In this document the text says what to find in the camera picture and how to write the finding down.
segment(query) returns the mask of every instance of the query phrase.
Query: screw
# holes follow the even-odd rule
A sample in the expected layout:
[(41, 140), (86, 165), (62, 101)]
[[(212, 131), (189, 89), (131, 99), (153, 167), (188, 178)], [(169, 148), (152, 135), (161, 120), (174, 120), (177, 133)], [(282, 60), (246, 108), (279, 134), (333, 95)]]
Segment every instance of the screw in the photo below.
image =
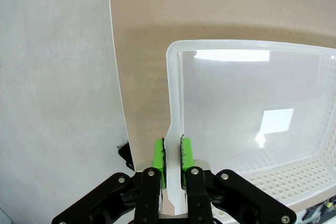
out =
[(193, 168), (193, 169), (191, 170), (191, 174), (193, 174), (193, 175), (198, 174), (198, 170), (197, 170), (196, 168)]
[(223, 174), (221, 175), (221, 178), (222, 178), (223, 180), (227, 180), (227, 179), (229, 178), (229, 175), (227, 175), (226, 173), (223, 173)]
[(282, 223), (287, 224), (287, 223), (289, 223), (290, 219), (289, 219), (289, 217), (288, 217), (287, 215), (284, 215), (284, 216), (281, 218), (281, 221), (282, 221)]

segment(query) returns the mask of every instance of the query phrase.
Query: translucent container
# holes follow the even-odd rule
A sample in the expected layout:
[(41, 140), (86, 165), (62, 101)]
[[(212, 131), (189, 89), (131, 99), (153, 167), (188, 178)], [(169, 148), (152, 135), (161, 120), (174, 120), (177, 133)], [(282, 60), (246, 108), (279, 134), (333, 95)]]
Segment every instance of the translucent container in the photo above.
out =
[[(214, 174), (232, 169), (299, 212), (336, 194), (336, 50), (252, 40), (177, 41), (167, 51), (167, 185), (175, 214), (180, 138)], [(232, 219), (217, 209), (222, 222)]]

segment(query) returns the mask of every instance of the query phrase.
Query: plastic container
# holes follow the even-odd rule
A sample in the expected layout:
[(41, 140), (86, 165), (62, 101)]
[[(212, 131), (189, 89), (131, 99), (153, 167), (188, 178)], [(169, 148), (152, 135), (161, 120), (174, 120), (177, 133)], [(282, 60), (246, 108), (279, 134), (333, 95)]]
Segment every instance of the plastic container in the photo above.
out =
[[(177, 41), (167, 51), (167, 186), (175, 214), (180, 137), (214, 174), (232, 169), (299, 212), (336, 194), (336, 50), (252, 40)], [(223, 222), (232, 219), (214, 209)]]

